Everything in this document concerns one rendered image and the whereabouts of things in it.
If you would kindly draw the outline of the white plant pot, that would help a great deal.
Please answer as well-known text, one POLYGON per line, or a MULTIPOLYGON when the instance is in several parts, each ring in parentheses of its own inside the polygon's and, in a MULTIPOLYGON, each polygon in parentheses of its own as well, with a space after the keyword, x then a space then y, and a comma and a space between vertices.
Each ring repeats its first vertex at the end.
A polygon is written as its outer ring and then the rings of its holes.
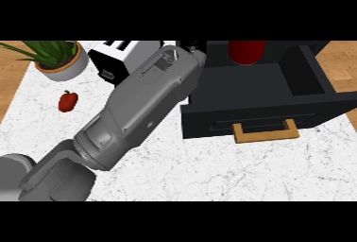
POLYGON ((42 69, 40 64, 35 63, 38 71, 54 81, 68 81, 73 79, 85 70, 90 62, 90 57, 85 49, 79 43, 76 44, 76 54, 71 62, 57 69, 42 69))

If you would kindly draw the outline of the black open drawer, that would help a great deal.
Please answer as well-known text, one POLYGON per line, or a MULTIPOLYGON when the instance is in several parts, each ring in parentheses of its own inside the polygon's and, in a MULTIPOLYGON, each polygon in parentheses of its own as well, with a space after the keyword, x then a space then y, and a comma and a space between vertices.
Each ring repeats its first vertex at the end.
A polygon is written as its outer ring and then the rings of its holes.
POLYGON ((320 103, 357 108, 357 92, 335 91, 315 55, 326 41, 268 41, 255 64, 228 58, 225 41, 206 43, 206 65, 190 105, 202 110, 320 103))

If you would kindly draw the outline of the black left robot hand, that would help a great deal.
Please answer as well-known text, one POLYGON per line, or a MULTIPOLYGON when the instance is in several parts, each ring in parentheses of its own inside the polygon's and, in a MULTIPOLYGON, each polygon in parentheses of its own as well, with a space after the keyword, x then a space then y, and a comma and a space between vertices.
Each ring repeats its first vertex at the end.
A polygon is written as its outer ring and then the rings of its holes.
POLYGON ((187 51, 194 52, 200 51, 206 52, 206 42, 205 41, 178 41, 177 45, 187 51))

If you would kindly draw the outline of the black drawer front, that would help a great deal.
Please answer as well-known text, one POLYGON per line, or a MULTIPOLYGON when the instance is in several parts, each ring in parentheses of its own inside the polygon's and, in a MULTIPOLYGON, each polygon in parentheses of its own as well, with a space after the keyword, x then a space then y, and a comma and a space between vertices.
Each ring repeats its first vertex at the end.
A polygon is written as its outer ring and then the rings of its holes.
POLYGON ((292 119, 299 129, 308 129, 357 108, 357 92, 301 95, 262 101, 256 105, 215 107, 181 106, 183 138, 200 138, 233 134, 240 123, 246 133, 276 131, 292 119))

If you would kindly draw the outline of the white and black toaster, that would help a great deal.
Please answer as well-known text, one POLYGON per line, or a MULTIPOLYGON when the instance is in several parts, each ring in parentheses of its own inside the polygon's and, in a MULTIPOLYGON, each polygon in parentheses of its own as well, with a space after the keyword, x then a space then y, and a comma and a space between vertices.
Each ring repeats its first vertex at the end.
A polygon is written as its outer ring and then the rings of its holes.
POLYGON ((99 77, 116 86, 163 44, 163 41, 100 42, 88 51, 99 77))

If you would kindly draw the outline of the green leafy plant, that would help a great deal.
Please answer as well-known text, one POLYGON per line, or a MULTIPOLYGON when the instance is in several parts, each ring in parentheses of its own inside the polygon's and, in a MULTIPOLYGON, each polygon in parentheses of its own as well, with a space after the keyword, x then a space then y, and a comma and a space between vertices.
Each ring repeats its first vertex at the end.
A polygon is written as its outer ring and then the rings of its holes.
POLYGON ((44 69, 62 68, 73 59, 79 52, 76 41, 23 41, 31 51, 0 43, 0 47, 26 56, 25 60, 35 62, 44 69))

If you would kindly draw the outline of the red can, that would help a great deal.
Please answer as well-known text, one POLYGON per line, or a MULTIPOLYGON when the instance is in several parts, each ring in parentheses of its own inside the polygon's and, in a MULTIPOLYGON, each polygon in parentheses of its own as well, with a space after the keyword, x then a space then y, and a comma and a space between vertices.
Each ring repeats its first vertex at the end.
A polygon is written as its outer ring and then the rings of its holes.
POLYGON ((265 50, 264 41, 230 41, 228 57, 239 65, 253 64, 262 57, 265 50))

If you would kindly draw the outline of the red bell pepper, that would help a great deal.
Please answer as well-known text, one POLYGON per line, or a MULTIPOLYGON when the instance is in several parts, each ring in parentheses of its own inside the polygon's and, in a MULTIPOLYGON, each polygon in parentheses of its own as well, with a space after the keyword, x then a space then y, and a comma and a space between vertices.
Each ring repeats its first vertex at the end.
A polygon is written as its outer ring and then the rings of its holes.
POLYGON ((59 111, 71 112, 78 101, 78 95, 68 90, 63 91, 63 95, 59 100, 59 111))

